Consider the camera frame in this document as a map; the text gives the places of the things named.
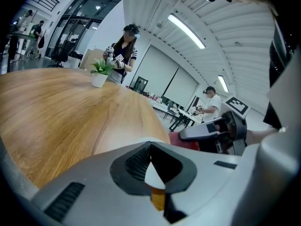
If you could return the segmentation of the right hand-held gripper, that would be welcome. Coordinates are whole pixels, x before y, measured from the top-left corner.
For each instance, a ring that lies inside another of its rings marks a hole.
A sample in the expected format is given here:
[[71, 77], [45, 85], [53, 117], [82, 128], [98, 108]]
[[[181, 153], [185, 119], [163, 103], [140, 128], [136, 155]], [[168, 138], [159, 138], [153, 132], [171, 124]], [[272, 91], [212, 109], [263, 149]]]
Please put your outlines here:
[[222, 102], [218, 117], [179, 132], [181, 140], [199, 140], [201, 151], [241, 156], [247, 134], [250, 107], [236, 97]]

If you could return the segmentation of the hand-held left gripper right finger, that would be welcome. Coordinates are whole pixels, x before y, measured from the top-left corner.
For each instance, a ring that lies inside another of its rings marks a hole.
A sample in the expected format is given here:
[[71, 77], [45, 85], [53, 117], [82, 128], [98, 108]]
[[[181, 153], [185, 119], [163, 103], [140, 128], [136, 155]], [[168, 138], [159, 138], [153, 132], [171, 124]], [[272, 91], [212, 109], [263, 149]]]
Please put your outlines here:
[[178, 217], [176, 224], [234, 224], [253, 170], [253, 147], [234, 156], [157, 145], [190, 159], [197, 168], [189, 187], [170, 195], [173, 210], [169, 215]]

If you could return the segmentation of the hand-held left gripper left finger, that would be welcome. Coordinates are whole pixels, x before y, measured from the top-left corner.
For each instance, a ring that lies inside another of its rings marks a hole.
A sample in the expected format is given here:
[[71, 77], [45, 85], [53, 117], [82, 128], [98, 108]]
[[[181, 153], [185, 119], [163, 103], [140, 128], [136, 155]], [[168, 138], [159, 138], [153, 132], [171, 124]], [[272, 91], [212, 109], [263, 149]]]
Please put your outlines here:
[[129, 195], [110, 175], [113, 161], [137, 148], [133, 144], [87, 157], [41, 188], [31, 202], [41, 211], [72, 182], [83, 190], [62, 220], [64, 226], [169, 226], [149, 196]]

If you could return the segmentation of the red object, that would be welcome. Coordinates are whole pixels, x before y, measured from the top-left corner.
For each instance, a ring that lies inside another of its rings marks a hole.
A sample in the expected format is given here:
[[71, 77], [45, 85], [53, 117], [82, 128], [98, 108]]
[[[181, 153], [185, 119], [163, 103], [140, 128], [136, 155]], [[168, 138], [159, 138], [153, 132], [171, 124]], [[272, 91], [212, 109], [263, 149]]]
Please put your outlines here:
[[168, 135], [171, 145], [190, 150], [200, 151], [197, 141], [184, 141], [180, 138], [179, 132], [170, 132]]

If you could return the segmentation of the person's right forearm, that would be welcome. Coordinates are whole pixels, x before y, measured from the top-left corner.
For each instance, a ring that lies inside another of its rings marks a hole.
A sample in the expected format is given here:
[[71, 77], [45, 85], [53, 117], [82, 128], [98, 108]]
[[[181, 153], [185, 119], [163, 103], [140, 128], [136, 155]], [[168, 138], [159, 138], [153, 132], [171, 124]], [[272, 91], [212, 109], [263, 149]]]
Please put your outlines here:
[[279, 130], [276, 128], [269, 128], [264, 131], [247, 130], [246, 139], [245, 139], [246, 145], [249, 146], [254, 144], [260, 144], [265, 137], [278, 132]]

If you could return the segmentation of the white table black legs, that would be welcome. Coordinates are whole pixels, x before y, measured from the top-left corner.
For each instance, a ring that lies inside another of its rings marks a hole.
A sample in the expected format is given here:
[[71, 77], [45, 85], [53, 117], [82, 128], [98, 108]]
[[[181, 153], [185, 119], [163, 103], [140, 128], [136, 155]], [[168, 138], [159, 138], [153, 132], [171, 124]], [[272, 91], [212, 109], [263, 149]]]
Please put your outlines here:
[[169, 130], [171, 132], [174, 132], [174, 130], [177, 127], [179, 127], [181, 123], [184, 123], [184, 122], [185, 122], [184, 128], [200, 124], [200, 122], [195, 117], [193, 117], [188, 112], [186, 112], [182, 109], [178, 109], [178, 114], [179, 114], [179, 117], [169, 127]]

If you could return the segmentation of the black side chair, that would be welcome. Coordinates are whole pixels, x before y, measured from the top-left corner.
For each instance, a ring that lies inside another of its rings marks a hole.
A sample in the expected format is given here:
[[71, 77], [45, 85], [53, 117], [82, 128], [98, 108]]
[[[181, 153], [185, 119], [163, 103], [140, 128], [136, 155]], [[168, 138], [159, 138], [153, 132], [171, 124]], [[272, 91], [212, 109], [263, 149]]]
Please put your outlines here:
[[165, 112], [165, 115], [163, 118], [166, 119], [169, 115], [171, 116], [170, 123], [172, 123], [174, 121], [174, 119], [179, 116], [179, 113], [176, 110], [176, 108], [174, 107], [173, 101], [171, 101], [171, 100], [168, 101], [167, 112]]

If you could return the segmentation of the white roller blind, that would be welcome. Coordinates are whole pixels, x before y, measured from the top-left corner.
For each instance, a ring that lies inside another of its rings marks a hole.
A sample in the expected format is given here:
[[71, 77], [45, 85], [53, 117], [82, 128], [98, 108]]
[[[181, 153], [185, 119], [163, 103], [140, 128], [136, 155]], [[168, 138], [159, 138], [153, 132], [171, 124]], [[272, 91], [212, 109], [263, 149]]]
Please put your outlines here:
[[186, 107], [197, 85], [198, 83], [189, 74], [179, 68], [164, 93], [164, 97]]
[[151, 46], [134, 75], [131, 87], [138, 77], [142, 77], [148, 81], [144, 91], [161, 96], [178, 68], [178, 64]]

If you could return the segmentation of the short ceiling light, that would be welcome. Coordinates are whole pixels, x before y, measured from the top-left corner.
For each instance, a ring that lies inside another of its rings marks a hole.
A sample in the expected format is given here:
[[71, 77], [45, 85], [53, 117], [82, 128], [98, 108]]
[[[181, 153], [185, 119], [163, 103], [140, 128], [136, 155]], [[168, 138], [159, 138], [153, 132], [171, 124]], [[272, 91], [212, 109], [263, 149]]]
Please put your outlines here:
[[227, 84], [225, 82], [224, 77], [222, 75], [218, 75], [218, 79], [219, 79], [219, 81], [220, 81], [220, 83], [221, 83], [222, 88], [224, 89], [224, 91], [227, 92], [227, 93], [229, 93], [229, 89], [228, 89], [228, 86], [227, 86]]

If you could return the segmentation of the black computer case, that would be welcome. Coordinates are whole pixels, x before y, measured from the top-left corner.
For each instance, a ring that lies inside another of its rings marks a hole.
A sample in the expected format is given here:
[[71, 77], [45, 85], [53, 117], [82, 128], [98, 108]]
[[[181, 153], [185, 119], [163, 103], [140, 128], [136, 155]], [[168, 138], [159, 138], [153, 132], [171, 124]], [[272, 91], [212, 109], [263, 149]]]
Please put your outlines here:
[[145, 89], [147, 83], [148, 83], [148, 80], [139, 76], [135, 82], [133, 91], [135, 91], [139, 94], [142, 94], [144, 92], [144, 89]]

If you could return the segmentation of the long ceiling light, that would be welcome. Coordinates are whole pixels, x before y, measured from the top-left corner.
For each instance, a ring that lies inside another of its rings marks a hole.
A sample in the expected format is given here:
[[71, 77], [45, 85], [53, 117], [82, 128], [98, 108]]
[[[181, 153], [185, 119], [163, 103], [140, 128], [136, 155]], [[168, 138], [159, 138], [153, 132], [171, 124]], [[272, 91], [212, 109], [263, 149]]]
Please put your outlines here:
[[181, 29], [200, 49], [205, 49], [203, 41], [177, 16], [170, 14], [168, 20]]

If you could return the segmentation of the person's black speckled top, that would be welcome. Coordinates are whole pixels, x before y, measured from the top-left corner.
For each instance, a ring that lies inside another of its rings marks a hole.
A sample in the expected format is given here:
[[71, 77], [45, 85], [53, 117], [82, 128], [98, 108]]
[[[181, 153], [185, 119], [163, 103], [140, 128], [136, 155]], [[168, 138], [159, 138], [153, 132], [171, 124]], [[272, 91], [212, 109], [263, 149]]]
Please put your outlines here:
[[278, 80], [291, 60], [297, 46], [301, 46], [301, 23], [292, 11], [277, 9], [274, 38], [269, 49], [269, 86]]

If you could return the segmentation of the green plant in white pot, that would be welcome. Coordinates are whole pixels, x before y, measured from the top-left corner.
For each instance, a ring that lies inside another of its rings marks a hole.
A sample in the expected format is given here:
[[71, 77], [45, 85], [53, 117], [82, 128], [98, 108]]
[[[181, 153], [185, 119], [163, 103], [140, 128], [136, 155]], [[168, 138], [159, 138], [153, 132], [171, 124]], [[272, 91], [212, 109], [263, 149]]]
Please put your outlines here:
[[93, 70], [90, 71], [92, 74], [92, 86], [101, 88], [113, 70], [113, 65], [107, 65], [106, 61], [101, 58], [95, 59], [95, 63], [93, 63], [92, 66], [94, 67]]

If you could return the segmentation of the flat cardboard sheets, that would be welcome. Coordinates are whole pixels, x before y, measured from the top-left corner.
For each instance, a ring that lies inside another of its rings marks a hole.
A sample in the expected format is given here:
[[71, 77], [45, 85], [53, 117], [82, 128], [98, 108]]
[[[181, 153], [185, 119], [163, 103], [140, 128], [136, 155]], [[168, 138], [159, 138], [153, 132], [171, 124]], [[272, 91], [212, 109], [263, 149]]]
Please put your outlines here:
[[104, 53], [104, 50], [101, 50], [101, 49], [97, 49], [97, 48], [95, 48], [93, 50], [88, 49], [86, 54], [83, 56], [83, 58], [81, 60], [79, 69], [83, 69], [89, 73], [91, 70], [95, 70], [95, 67], [93, 66], [93, 64], [95, 64], [97, 62], [97, 60], [99, 60], [100, 62], [106, 63], [103, 60], [103, 53]]

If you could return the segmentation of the black office chair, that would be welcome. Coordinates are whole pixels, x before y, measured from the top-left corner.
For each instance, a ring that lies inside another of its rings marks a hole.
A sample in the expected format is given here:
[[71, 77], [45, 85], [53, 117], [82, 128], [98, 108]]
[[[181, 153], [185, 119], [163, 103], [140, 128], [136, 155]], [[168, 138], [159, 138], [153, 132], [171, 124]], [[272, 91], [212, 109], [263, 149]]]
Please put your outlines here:
[[55, 64], [48, 65], [47, 68], [63, 68], [62, 62], [68, 60], [68, 56], [74, 49], [77, 40], [78, 39], [73, 38], [70, 41], [65, 42], [62, 46], [56, 46], [51, 53], [51, 60], [55, 61]]

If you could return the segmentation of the black framed glass doors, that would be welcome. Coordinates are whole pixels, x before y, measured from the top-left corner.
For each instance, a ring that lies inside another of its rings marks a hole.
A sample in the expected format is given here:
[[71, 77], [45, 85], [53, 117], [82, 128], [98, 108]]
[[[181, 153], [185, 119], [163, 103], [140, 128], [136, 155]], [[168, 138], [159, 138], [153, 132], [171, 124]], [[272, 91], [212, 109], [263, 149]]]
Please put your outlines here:
[[63, 13], [50, 37], [45, 56], [56, 59], [63, 51], [81, 59], [100, 23], [122, 0], [75, 0]]

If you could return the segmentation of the round black pedestal table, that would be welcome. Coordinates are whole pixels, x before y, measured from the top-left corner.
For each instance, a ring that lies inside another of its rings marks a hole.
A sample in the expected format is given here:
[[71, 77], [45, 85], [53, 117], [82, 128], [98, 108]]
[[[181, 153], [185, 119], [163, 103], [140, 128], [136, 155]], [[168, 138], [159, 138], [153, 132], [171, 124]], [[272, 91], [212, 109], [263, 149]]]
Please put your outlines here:
[[[10, 34], [7, 34], [6, 37], [10, 38], [10, 40], [11, 40], [11, 37], [16, 37], [18, 39], [24, 39], [24, 40], [37, 40], [34, 36], [29, 36], [29, 35], [21, 34], [21, 33], [10, 33]], [[12, 54], [13, 54], [12, 49], [9, 48], [8, 49], [7, 73], [10, 72], [10, 61], [12, 58]]]

